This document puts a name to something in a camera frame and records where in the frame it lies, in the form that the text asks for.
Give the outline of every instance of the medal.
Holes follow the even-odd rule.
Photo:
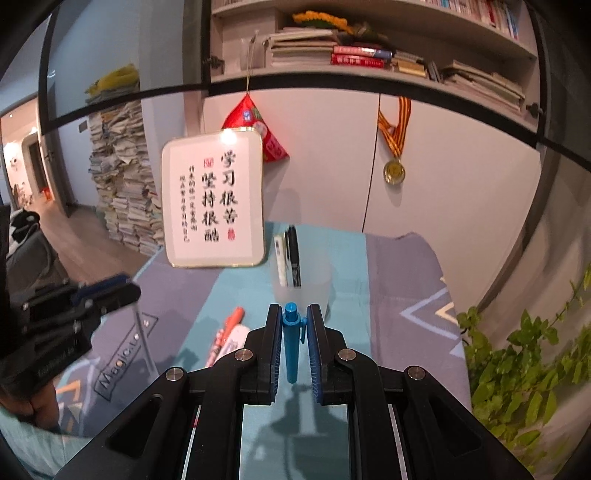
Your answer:
[[[390,185],[400,185],[406,176],[399,159],[390,160],[384,165],[384,180]]]
[[[398,102],[400,109],[398,112],[398,125],[395,128],[384,117],[384,114],[378,111],[378,128],[382,132],[384,140],[394,157],[384,165],[384,180],[390,185],[400,185],[406,176],[406,171],[400,162],[400,157],[404,148],[411,104],[410,99],[405,97],[398,97]]]

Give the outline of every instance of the person's hand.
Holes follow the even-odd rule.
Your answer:
[[[35,425],[46,430],[56,427],[60,419],[56,389],[52,382],[29,400],[12,398],[0,390],[0,405],[14,415],[34,419]]]

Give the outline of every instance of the shelf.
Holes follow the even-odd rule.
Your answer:
[[[493,101],[487,101],[486,98],[481,97],[476,93],[466,92],[464,90],[460,90],[458,88],[453,87],[452,85],[444,85],[442,83],[437,83],[432,80],[428,80],[421,77],[415,77],[413,75],[405,74],[405,73],[398,73],[398,72],[391,72],[389,70],[382,70],[382,69],[373,69],[373,68],[365,68],[365,67],[349,67],[349,66],[337,66],[337,65],[327,65],[327,66],[316,66],[316,65],[301,65],[296,67],[269,67],[263,69],[254,69],[252,71],[252,76],[272,76],[272,75],[280,75],[280,74],[301,74],[301,73],[329,73],[335,75],[348,75],[348,76],[357,76],[357,77],[366,77],[371,79],[382,79],[382,80],[390,80],[393,82],[402,82],[408,83],[411,85],[419,85],[424,88],[429,88],[433,90],[438,90],[440,92],[444,92],[448,95],[455,95],[459,98],[469,100],[473,103],[476,103],[484,108],[492,110],[499,115],[507,117],[511,121],[519,124],[522,127],[530,130],[531,132],[537,131],[537,121],[530,118],[530,121],[526,120],[526,115],[529,116],[527,112],[524,113],[517,113],[512,112],[508,109],[503,108],[500,105],[497,105]],[[235,80],[246,77],[246,72],[236,72],[226,75],[218,75],[212,77],[212,83],[220,83],[220,82],[227,82],[229,80]]]
[[[313,9],[340,15],[347,19],[367,20],[387,24],[408,33],[436,40],[470,46],[495,60],[535,60],[537,49],[509,38],[500,31],[464,17],[448,8],[420,0],[243,0],[215,8],[215,17],[230,17],[265,8],[275,8],[286,14]]]

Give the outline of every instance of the white wall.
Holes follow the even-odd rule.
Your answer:
[[[184,96],[173,93],[143,99],[142,115],[152,174],[160,195],[162,149],[173,138],[186,136]]]
[[[99,203],[99,194],[96,191],[92,175],[88,172],[89,157],[92,153],[90,129],[87,128],[82,133],[78,130],[78,125],[84,120],[82,118],[63,125],[58,129],[58,134],[61,153],[76,203],[96,206]]]
[[[74,9],[69,0],[61,9]],[[58,116],[86,106],[85,90],[107,73],[128,63],[139,65],[141,0],[92,0],[73,24],[64,25],[62,10],[51,46],[48,88],[55,87]]]
[[[0,112],[37,93],[41,46],[47,23],[48,20],[37,27],[0,80]]]

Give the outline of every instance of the blue pen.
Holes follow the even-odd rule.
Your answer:
[[[297,305],[292,301],[285,305],[283,313],[283,345],[285,348],[285,365],[287,381],[297,382],[297,365],[300,357],[300,341],[306,338],[306,318],[301,317]]]

